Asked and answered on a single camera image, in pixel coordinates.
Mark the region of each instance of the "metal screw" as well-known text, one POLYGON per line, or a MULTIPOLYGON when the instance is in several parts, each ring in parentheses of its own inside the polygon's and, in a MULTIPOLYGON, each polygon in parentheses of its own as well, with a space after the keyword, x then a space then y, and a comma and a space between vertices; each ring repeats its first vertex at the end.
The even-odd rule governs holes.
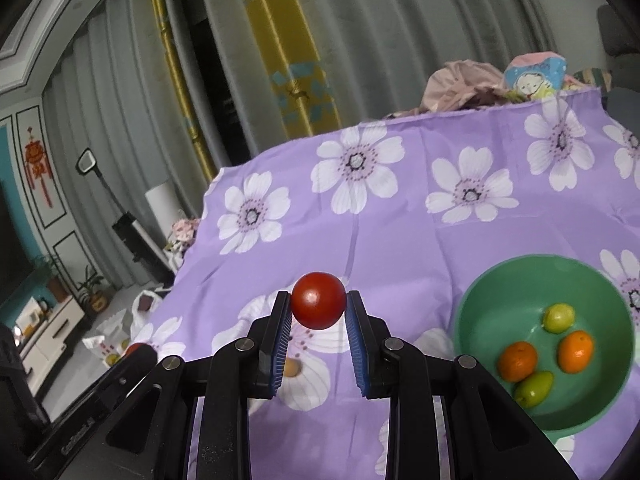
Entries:
POLYGON ((388 350, 401 350, 404 347, 404 343, 397 337, 390 337, 385 339, 385 347, 388 350))
POLYGON ((476 361, 476 359, 474 357, 471 357, 470 355, 461 355, 458 358, 458 364, 460 364, 460 366, 462 366, 463 368, 471 370, 471 368, 476 367, 478 361, 476 361))
POLYGON ((246 352, 247 350, 251 350, 254 347, 254 342, 248 337, 243 337, 242 339, 238 339, 236 341, 236 350, 241 352, 246 352))
POLYGON ((181 359, 176 357, 175 355, 170 355, 169 357, 165 357, 162 360, 162 368, 165 370, 175 370, 178 366, 180 366, 181 359))

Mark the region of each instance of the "yellow-green fruit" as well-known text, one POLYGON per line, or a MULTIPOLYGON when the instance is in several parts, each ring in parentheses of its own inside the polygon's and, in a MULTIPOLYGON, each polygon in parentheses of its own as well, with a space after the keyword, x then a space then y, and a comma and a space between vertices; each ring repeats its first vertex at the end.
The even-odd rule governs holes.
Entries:
POLYGON ((553 384, 554 375, 551 372, 535 372, 518 384, 513 400, 526 410, 535 408, 546 399, 553 384))
POLYGON ((575 323, 575 310, 566 303, 556 303, 545 310, 542 326, 547 332, 559 334, 575 323))

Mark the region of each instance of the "bowl rim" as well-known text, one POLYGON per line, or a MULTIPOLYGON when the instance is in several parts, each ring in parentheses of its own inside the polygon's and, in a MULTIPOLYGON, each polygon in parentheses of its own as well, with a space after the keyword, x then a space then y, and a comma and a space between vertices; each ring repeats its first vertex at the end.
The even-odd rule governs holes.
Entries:
POLYGON ((500 262, 498 264, 495 264, 493 267, 490 267, 489 269, 485 270, 475 280, 473 280, 471 285, 469 285, 469 287, 467 288, 467 290, 463 294, 462 298, 458 302, 458 305, 456 307, 456 313, 455 313, 454 318, 453 318, 453 348, 454 348, 454 352, 455 352, 456 355, 460 355, 462 353, 462 350, 460 348, 460 315, 462 313, 462 306, 465 304, 465 302, 468 299, 469 294, 471 293, 471 291, 475 288, 475 286, 478 284, 478 282, 480 282, 480 280, 482 280, 490 272, 493 272, 494 270, 496 270, 499 267, 502 267, 502 266, 504 266, 506 264, 510 264, 511 262, 515 262, 517 260, 523 260, 525 258, 532 258, 532 257, 534 257, 534 258, 560 258, 561 260, 569 260, 571 262, 575 262, 575 263, 579 264, 580 266, 586 267, 587 269, 592 270, 593 272, 596 272, 601 278, 606 280, 606 282, 609 283, 612 286, 612 288, 616 291, 616 294, 620 297, 620 300, 622 300, 622 303, 625 305, 626 316, 628 317, 628 320, 629 320, 629 328, 630 328, 630 332, 631 332, 631 341, 632 341, 631 356, 630 356, 628 364, 626 365, 625 378, 622 381, 622 384, 620 385, 620 387, 619 387, 618 391, 616 392, 616 394, 607 403, 607 405, 604 408, 602 408, 596 415, 593 415, 591 418, 589 418, 588 420, 585 420, 584 422, 582 422, 580 424, 576 424, 575 426, 571 426, 570 428, 564 428, 562 430, 548 430, 547 431, 547 430, 542 430, 541 429, 541 431, 548 437, 548 439, 551 440, 555 444, 559 439, 564 438, 566 436, 574 435, 576 433, 580 433, 581 431, 585 430, 586 428, 588 428, 592 424, 596 423, 598 420, 600 420, 604 416, 605 413, 607 413, 609 411, 609 409, 612 407, 612 405, 618 400, 618 398, 622 394, 622 390, 625 389, 625 386, 628 383, 629 377, 631 375, 631 370, 633 369, 633 365, 634 365, 634 361, 635 361, 635 355, 636 355, 636 330, 635 330, 635 327, 634 327, 634 321, 631 318, 631 313, 629 312, 629 309, 626 308, 625 298, 622 296, 622 294, 620 294, 619 288, 617 288, 616 285, 611 283, 611 280, 609 278, 607 278, 598 269, 596 269, 595 267, 590 266, 589 264, 584 263, 581 260, 577 260, 576 258, 568 258, 567 256, 561 256, 560 254, 544 254, 544 253, 523 254, 521 256, 516 256, 514 258, 509 258, 508 260, 504 260, 504 261, 502 261, 502 262, 500 262))

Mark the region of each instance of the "drawer handle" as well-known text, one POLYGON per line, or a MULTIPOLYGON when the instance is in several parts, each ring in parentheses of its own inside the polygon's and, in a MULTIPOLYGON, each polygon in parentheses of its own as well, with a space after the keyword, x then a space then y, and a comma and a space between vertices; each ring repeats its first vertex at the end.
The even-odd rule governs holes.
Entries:
POLYGON ((52 336, 53 339, 57 338, 60 335, 60 332, 62 332, 65 327, 69 324, 69 320, 65 319, 65 322, 60 325, 60 328, 56 330, 56 333, 52 336))

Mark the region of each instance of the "tiled floor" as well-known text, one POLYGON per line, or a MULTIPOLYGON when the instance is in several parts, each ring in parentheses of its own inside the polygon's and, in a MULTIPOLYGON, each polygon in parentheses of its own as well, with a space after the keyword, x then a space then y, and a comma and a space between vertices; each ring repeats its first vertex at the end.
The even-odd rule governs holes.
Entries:
MULTIPOLYGON (((131 308, 133 300, 144 288, 144 286, 135 285, 118 291, 107 309, 98 315, 94 322, 94 327, 120 310, 131 308)), ((89 330, 84 337, 91 335, 95 335, 94 328, 89 330)), ((49 418, 55 420, 68 405, 105 371, 107 371, 107 368, 102 362, 85 348, 82 342, 79 342, 74 349, 73 355, 60 370, 42 401, 44 409, 49 413, 49 418)))

